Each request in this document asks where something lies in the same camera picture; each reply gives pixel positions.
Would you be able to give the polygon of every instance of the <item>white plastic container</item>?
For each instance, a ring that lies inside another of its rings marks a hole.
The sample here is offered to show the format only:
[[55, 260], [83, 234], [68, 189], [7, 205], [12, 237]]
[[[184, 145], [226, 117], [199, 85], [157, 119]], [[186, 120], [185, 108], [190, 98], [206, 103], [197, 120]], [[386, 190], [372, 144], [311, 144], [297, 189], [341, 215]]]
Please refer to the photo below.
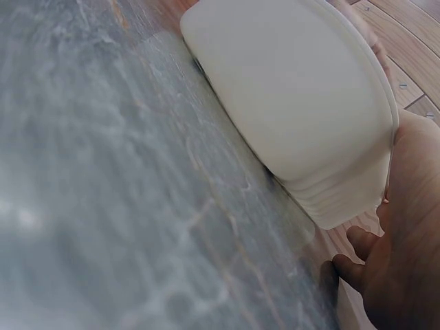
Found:
[[201, 0], [181, 20], [230, 118], [321, 228], [386, 187], [395, 99], [359, 32], [324, 0]]

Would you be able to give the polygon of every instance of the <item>marble veining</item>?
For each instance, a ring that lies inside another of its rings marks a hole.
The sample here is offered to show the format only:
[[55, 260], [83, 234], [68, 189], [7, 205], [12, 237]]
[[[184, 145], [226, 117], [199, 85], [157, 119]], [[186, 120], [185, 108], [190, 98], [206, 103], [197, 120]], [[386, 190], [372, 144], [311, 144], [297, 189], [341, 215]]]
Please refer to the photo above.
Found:
[[338, 329], [314, 225], [148, 2], [0, 0], [0, 328]]

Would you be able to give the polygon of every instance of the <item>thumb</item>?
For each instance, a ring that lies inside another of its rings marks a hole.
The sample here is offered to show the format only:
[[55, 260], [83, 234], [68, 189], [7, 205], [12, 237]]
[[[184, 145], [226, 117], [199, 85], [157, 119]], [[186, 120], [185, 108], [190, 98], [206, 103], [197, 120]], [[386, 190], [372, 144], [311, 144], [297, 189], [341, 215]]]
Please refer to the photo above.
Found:
[[362, 294], [362, 276], [365, 266], [354, 263], [349, 257], [343, 254], [335, 255], [333, 264], [340, 278], [350, 284], [354, 290]]

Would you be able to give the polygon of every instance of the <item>hand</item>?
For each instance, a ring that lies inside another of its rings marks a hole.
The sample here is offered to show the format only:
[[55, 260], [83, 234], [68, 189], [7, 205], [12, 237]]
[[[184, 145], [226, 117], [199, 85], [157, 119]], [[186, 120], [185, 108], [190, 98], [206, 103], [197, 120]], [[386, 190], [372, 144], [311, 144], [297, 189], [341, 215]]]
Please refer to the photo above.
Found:
[[440, 129], [404, 110], [399, 116], [389, 203], [377, 209], [385, 235], [350, 228], [365, 265], [341, 254], [333, 264], [377, 328], [440, 329]]

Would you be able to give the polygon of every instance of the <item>gray marble surface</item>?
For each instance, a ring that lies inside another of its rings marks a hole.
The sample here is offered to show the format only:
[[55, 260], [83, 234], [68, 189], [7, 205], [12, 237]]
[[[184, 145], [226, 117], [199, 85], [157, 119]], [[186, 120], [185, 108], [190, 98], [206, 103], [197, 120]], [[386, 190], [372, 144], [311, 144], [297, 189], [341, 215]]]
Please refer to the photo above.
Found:
[[0, 0], [0, 329], [338, 329], [314, 225], [146, 2]]

